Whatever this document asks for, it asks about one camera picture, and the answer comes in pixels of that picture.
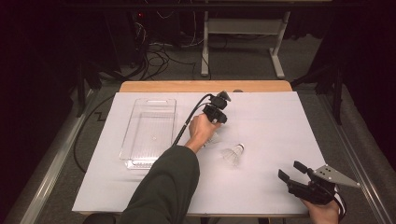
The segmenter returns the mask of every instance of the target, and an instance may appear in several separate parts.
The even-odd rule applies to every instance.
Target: transparent tray
[[[175,123],[175,99],[137,99],[120,152],[126,167],[149,169],[172,146]]]

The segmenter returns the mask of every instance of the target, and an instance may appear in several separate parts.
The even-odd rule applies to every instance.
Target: gray carpet floor
[[[201,47],[189,47],[175,49],[165,46],[166,54],[174,61],[169,64],[162,73],[151,79],[154,80],[191,80],[191,79],[276,79],[276,75],[268,54],[268,48],[275,44],[275,39],[255,36],[232,36],[226,41],[222,36],[212,36],[209,46],[210,77],[201,77]],[[315,56],[320,40],[307,36],[298,40],[285,40],[282,43],[279,59],[282,63],[287,81],[306,74],[309,65]],[[151,50],[162,50],[162,46],[152,46]],[[163,59],[157,58],[154,53],[148,54],[150,68],[148,72],[154,74]],[[131,71],[130,67],[123,67],[123,73]],[[104,80],[104,87],[97,92],[93,106],[98,106],[95,111],[87,111],[91,114],[82,127],[81,133],[75,143],[76,157],[82,168],[87,168],[97,140],[104,127],[106,114],[111,107],[112,96],[120,88],[117,81]],[[308,121],[312,127],[318,145],[327,163],[332,167],[357,179],[356,169],[351,166],[351,160],[346,152],[345,139],[339,135],[339,130],[326,107],[331,95],[316,95],[315,84],[302,84],[294,90],[298,92]],[[76,109],[72,111],[70,119],[76,115]],[[387,163],[386,158],[380,152],[375,140],[367,131],[364,121],[353,105],[347,88],[343,89],[342,103],[342,129],[345,130],[348,143],[355,148],[364,172],[369,176],[370,188],[378,192],[380,202],[384,205],[389,216],[381,221],[378,209],[371,203],[370,190],[341,187],[341,193],[346,199],[347,215],[343,223],[389,223],[384,220],[396,220],[392,211],[396,210],[396,174]],[[66,135],[72,127],[66,121],[60,130],[47,155],[37,167],[34,175],[26,186],[19,200],[14,205],[5,223],[20,223],[24,211],[32,201],[32,198],[40,185],[51,161],[57,153],[57,148],[62,145],[63,135]],[[74,160],[73,149],[70,151],[57,182],[41,210],[40,216],[35,223],[82,223],[84,216],[71,212],[78,188],[82,182],[82,173]],[[272,219],[272,223],[282,223],[282,219]],[[199,218],[188,217],[185,223],[199,223]],[[258,223],[256,218],[211,218],[210,223]],[[309,223],[308,218],[287,218],[286,223]]]

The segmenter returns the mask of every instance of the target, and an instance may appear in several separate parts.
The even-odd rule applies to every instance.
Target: human hand
[[[340,207],[332,200],[326,205],[317,205],[301,199],[309,210],[309,216],[314,224],[337,224]]]
[[[186,143],[185,147],[197,153],[204,143],[213,136],[213,133],[220,125],[220,123],[211,123],[204,113],[195,116],[190,122],[190,140]]]

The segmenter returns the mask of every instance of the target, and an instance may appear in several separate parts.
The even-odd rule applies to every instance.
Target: dark background
[[[341,57],[345,84],[393,168],[395,7],[392,1],[383,1],[347,14],[310,10],[291,13],[285,33],[285,38],[298,39],[307,34],[323,38],[311,70]],[[240,12],[237,16],[261,15]],[[197,12],[199,30],[203,27],[202,17],[203,13]],[[0,221],[69,114],[73,104],[69,92],[77,84],[80,65],[95,62],[105,69],[120,70],[121,64],[137,62],[136,49],[140,46],[132,41],[135,32],[130,23],[135,19],[135,12],[65,12],[51,1],[0,3],[0,97],[5,103],[1,109]],[[155,12],[146,12],[145,18],[139,20],[145,22],[152,36],[175,45],[180,31],[193,34],[190,13],[174,13],[160,20]],[[339,49],[346,49],[347,54],[340,55]]]

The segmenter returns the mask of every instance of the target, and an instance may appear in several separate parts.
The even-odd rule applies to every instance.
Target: green sleeve
[[[170,147],[137,187],[121,214],[120,224],[182,223],[199,174],[195,153],[187,147]]]

